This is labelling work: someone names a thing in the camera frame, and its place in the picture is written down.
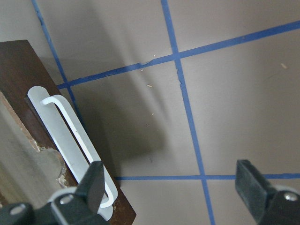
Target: blue tape strip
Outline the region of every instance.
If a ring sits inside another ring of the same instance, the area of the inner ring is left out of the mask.
[[[210,218],[210,224],[215,225],[213,209],[212,209],[212,205],[211,205],[211,201],[210,201],[210,193],[209,193],[207,181],[205,178],[205,171],[204,171],[203,161],[202,161],[200,147],[199,147],[199,143],[198,143],[196,128],[195,128],[193,114],[192,114],[192,110],[191,110],[191,105],[190,105],[189,98],[188,98],[188,91],[187,91],[187,87],[186,87],[186,83],[185,83],[185,79],[184,79],[184,74],[182,71],[180,57],[178,54],[178,47],[177,47],[177,43],[176,43],[176,37],[175,37],[174,27],[173,27],[173,23],[172,23],[171,13],[170,13],[170,9],[169,9],[167,0],[161,0],[161,4],[162,4],[164,16],[165,16],[165,23],[166,23],[166,27],[168,30],[172,53],[175,58],[175,60],[174,60],[175,66],[177,68],[177,75],[178,75],[178,79],[180,82],[183,103],[184,103],[184,107],[185,107],[186,114],[187,114],[187,120],[188,120],[190,132],[191,132],[191,136],[192,136],[192,141],[193,141],[193,145],[194,145],[194,149],[195,149],[198,167],[199,167],[200,174],[203,177],[201,181],[202,181],[202,187],[203,187],[203,192],[204,192],[204,196],[205,196],[206,206],[207,206],[207,210],[208,210],[208,215]]]
[[[274,180],[300,179],[300,173],[264,174],[265,178]],[[235,175],[191,175],[191,176],[125,176],[116,180],[235,180]]]
[[[68,82],[68,84],[70,86],[74,86],[74,85],[78,85],[78,84],[81,84],[81,83],[101,79],[101,78],[104,78],[104,77],[107,77],[107,76],[118,75],[118,74],[122,74],[122,73],[129,72],[129,71],[132,71],[132,70],[141,69],[141,68],[145,68],[145,67],[154,66],[154,65],[157,65],[157,64],[173,61],[175,59],[182,59],[182,58],[190,57],[190,56],[197,55],[197,54],[207,53],[207,52],[211,52],[211,51],[214,51],[214,50],[227,48],[227,47],[243,44],[243,43],[250,42],[250,41],[259,40],[261,38],[266,38],[266,37],[269,37],[269,36],[289,32],[289,31],[297,30],[297,29],[300,29],[300,21],[287,23],[287,24],[280,25],[280,26],[277,26],[277,27],[269,28],[269,29],[266,29],[266,30],[258,31],[258,32],[247,34],[247,35],[240,36],[240,37],[235,37],[235,38],[225,40],[225,41],[220,41],[220,42],[213,43],[213,44],[210,44],[210,45],[205,45],[205,46],[202,46],[202,47],[186,50],[186,51],[183,51],[183,52],[178,52],[178,49],[176,47],[177,45],[172,45],[172,43],[174,41],[176,41],[173,38],[175,36],[173,36],[173,37],[170,38],[172,51],[174,52],[176,50],[175,52],[177,52],[177,53],[154,59],[150,63],[145,64],[145,65],[137,63],[137,64],[133,64],[133,65],[130,65],[130,66],[126,66],[126,67],[122,67],[122,68],[118,68],[118,69],[113,69],[113,70],[109,70],[109,71],[106,71],[106,72],[103,72],[103,73],[87,76],[87,77],[84,77],[84,78],[79,78],[79,79]],[[168,30],[168,32],[170,32],[171,34],[174,34],[173,29]],[[60,84],[60,85],[58,85],[58,89],[66,88],[68,84],[67,83]]]
[[[31,2],[32,2],[32,5],[33,5],[33,7],[34,7],[36,13],[37,13],[37,17],[38,17],[38,19],[39,19],[39,21],[40,21],[40,23],[41,23],[41,26],[42,26],[44,35],[45,35],[45,37],[46,37],[46,40],[47,40],[47,42],[48,42],[48,45],[49,45],[50,50],[51,50],[51,52],[52,52],[52,55],[53,55],[53,57],[54,57],[54,59],[55,59],[56,65],[57,65],[57,67],[58,67],[58,69],[59,69],[59,71],[60,71],[60,75],[61,75],[61,77],[62,77],[64,83],[66,84],[66,85],[65,85],[65,88],[67,88],[67,90],[68,90],[68,92],[69,92],[69,95],[70,95],[71,100],[72,100],[72,103],[73,103],[73,105],[74,105],[74,107],[75,107],[75,110],[76,110],[78,119],[79,119],[79,121],[81,122],[81,124],[84,126],[82,116],[81,116],[81,114],[80,114],[80,112],[79,112],[79,109],[78,109],[78,107],[77,107],[77,104],[76,104],[75,96],[74,96],[74,94],[73,94],[73,92],[72,92],[70,86],[68,85],[68,80],[67,80],[67,78],[66,78],[65,71],[64,71],[64,69],[63,69],[63,67],[62,67],[62,65],[61,65],[61,63],[60,63],[59,57],[58,57],[58,55],[57,55],[57,53],[56,53],[56,50],[55,50],[55,48],[54,48],[54,45],[53,45],[53,42],[52,42],[52,40],[51,40],[50,34],[49,34],[49,32],[48,32],[48,29],[47,29],[47,27],[46,27],[46,24],[45,24],[45,22],[44,22],[44,19],[43,19],[43,17],[42,17],[42,14],[41,14],[41,12],[40,12],[40,10],[39,10],[37,1],[36,1],[36,0],[31,0]]]

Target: silver bolt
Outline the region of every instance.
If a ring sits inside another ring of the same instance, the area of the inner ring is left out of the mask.
[[[284,197],[286,200],[293,201],[293,202],[298,200],[298,196],[293,192],[286,192],[284,194]]]
[[[73,195],[67,195],[60,200],[60,203],[62,205],[68,204],[70,201],[72,201],[73,198],[74,198]]]
[[[17,205],[17,206],[15,206],[14,208],[11,209],[10,214],[11,214],[12,216],[13,216],[13,215],[16,215],[16,214],[19,214],[19,213],[21,213],[25,208],[26,208],[26,206],[25,206],[24,204]]]

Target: gray floor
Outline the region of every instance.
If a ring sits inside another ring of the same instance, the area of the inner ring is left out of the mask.
[[[234,180],[213,175],[233,175],[240,158],[264,174],[300,173],[300,26],[257,33],[299,21],[299,1],[35,2],[135,225],[254,225]],[[28,39],[74,101],[31,1],[1,1],[0,20],[0,41]],[[174,40],[180,53],[209,46],[179,59]],[[300,189],[297,179],[271,182]]]

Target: paint speck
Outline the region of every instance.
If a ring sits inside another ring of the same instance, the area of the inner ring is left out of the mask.
[[[283,69],[287,69],[287,66],[285,64],[281,63],[281,66]]]

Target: dark brown wood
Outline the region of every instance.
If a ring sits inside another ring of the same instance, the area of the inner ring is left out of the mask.
[[[27,40],[0,43],[0,98],[15,121],[24,131],[32,146],[56,149],[35,112],[26,103],[28,90],[33,86],[45,87],[50,95],[60,94],[31,45]],[[71,172],[65,174],[67,186],[76,184]],[[116,183],[119,196],[114,203],[110,224],[131,225],[135,212]]]

